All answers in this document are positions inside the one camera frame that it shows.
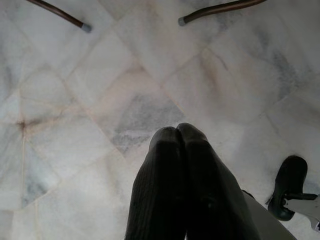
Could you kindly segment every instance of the marble floor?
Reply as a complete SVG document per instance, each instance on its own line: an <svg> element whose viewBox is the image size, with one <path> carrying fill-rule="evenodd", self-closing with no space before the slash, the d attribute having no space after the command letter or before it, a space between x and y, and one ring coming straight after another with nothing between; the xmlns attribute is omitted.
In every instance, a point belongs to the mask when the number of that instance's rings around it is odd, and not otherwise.
<svg viewBox="0 0 320 240"><path fill-rule="evenodd" d="M269 0L178 26L222 0L0 0L0 239L123 240L155 131L201 129L264 204L282 161L320 193L320 1ZM296 214L284 225L319 239Z"/></svg>

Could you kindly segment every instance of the white marble tile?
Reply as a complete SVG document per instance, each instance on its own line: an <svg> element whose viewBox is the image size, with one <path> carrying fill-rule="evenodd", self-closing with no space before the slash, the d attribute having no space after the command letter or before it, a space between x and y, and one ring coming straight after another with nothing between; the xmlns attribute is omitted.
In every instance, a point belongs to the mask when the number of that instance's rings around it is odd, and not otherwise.
<svg viewBox="0 0 320 240"><path fill-rule="evenodd" d="M299 43L313 69L320 73L320 2L309 0L278 0L275 9Z"/></svg>
<svg viewBox="0 0 320 240"><path fill-rule="evenodd" d="M109 160L121 158L118 151L77 174L67 184L38 203L39 231L44 240L123 239L129 206L116 188L116 172Z"/></svg>
<svg viewBox="0 0 320 240"><path fill-rule="evenodd" d="M92 25L92 32L88 34L27 1L12 1L7 14L40 50L47 62L65 78L114 20L98 0L52 0L50 3Z"/></svg>
<svg viewBox="0 0 320 240"><path fill-rule="evenodd" d="M0 12L0 105L17 88L29 50L24 35Z"/></svg>
<svg viewBox="0 0 320 240"><path fill-rule="evenodd" d="M57 107L68 106L72 97L61 79L47 66L43 66L29 76L20 86L22 98Z"/></svg>
<svg viewBox="0 0 320 240"><path fill-rule="evenodd" d="M308 163L307 180L320 186L319 79L277 103L268 116L278 134Z"/></svg>
<svg viewBox="0 0 320 240"><path fill-rule="evenodd" d="M36 206L31 204L13 215L11 240L38 240Z"/></svg>
<svg viewBox="0 0 320 240"><path fill-rule="evenodd" d="M0 105L0 122L15 124L21 121L20 93L16 90Z"/></svg>
<svg viewBox="0 0 320 240"><path fill-rule="evenodd" d="M164 89L183 110L190 122L200 128L209 141L217 144L240 134L243 124L227 112L231 96L239 95L227 74L217 76L224 66L208 49L185 64L164 84Z"/></svg>
<svg viewBox="0 0 320 240"><path fill-rule="evenodd" d="M277 135L266 115L262 115L241 134L220 144L217 153L241 189L264 205L274 191L281 164L295 151Z"/></svg>
<svg viewBox="0 0 320 240"><path fill-rule="evenodd" d="M93 118L125 155L162 127L176 126L184 114L143 68L121 75L90 110Z"/></svg>
<svg viewBox="0 0 320 240"><path fill-rule="evenodd" d="M147 1L123 17L115 30L159 83L200 51L194 42L171 35L173 31Z"/></svg>
<svg viewBox="0 0 320 240"><path fill-rule="evenodd" d="M23 139L18 126L0 125L0 210L21 207Z"/></svg>
<svg viewBox="0 0 320 240"><path fill-rule="evenodd" d="M252 120L314 76L272 12L257 10L230 27L210 49L222 66L213 72L215 77L234 81L237 95L228 107L243 121Z"/></svg>
<svg viewBox="0 0 320 240"><path fill-rule="evenodd" d="M39 157L29 142L24 144L22 207L46 194L60 181L48 162Z"/></svg>
<svg viewBox="0 0 320 240"><path fill-rule="evenodd" d="M226 31L234 23L240 21L254 9L242 9L223 12L199 18L181 27L178 24L180 17L193 13L196 10L215 6L228 0L152 0L156 13L161 17L173 38L182 43L195 42L201 47L207 46L213 39Z"/></svg>
<svg viewBox="0 0 320 240"><path fill-rule="evenodd" d="M67 85L85 107L100 100L106 89L136 60L114 31L105 35L86 60L73 72Z"/></svg>
<svg viewBox="0 0 320 240"><path fill-rule="evenodd" d="M116 20L123 17L130 9L140 3L142 0L99 0L102 6L112 15Z"/></svg>
<svg viewBox="0 0 320 240"><path fill-rule="evenodd" d="M36 128L37 124L42 123L36 122L29 127ZM30 141L63 179L102 158L113 148L90 118L83 112L72 111L31 135Z"/></svg>
<svg viewBox="0 0 320 240"><path fill-rule="evenodd" d="M74 98L64 82L43 64L37 67L19 86L21 118L26 124L25 132L41 128L76 106Z"/></svg>
<svg viewBox="0 0 320 240"><path fill-rule="evenodd" d="M1 211L0 210L0 239L11 240L11 230L13 221L12 211Z"/></svg>

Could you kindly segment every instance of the grey marble vein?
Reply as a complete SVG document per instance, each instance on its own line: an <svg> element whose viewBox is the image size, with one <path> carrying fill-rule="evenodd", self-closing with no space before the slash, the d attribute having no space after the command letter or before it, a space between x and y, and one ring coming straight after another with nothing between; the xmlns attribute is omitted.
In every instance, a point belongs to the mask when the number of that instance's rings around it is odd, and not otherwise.
<svg viewBox="0 0 320 240"><path fill-rule="evenodd" d="M23 208L46 194L60 181L52 167L38 156L28 142L24 147Z"/></svg>

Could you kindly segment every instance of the leg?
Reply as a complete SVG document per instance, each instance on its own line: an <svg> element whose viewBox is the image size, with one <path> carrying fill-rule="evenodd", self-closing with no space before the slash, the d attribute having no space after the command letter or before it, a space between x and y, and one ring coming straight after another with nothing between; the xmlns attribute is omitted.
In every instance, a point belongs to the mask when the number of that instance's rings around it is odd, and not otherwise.
<svg viewBox="0 0 320 240"><path fill-rule="evenodd" d="M179 133L159 130L133 184L125 240L184 240L185 185Z"/></svg>
<svg viewBox="0 0 320 240"><path fill-rule="evenodd" d="M187 123L177 129L184 142L191 183L188 239L261 240L237 180L206 136Z"/></svg>

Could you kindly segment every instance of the metal chair leg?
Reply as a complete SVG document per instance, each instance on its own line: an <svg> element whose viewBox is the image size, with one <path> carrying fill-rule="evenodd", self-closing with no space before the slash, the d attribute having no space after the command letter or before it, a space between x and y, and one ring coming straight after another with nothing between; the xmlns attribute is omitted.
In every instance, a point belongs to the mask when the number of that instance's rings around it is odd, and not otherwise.
<svg viewBox="0 0 320 240"><path fill-rule="evenodd" d="M61 9L45 2L42 0L27 0L30 3L33 3L35 5L38 5L41 8L44 8L58 16L60 16L61 18L67 20L68 22L76 25L77 27L81 28L83 31L90 33L92 28L90 25L83 23L82 21L74 18L73 16L69 15L68 13L66 13L65 11L62 11Z"/></svg>
<svg viewBox="0 0 320 240"><path fill-rule="evenodd" d="M216 6L205 7L187 16L180 17L178 20L178 23L180 26L184 26L187 23L190 23L191 21L204 16L223 13L223 12L229 12L229 11L238 10L238 9L244 9L244 8L248 8L248 7L260 4L265 1L266 0L238 0L238 1L232 1L228 3L216 5Z"/></svg>

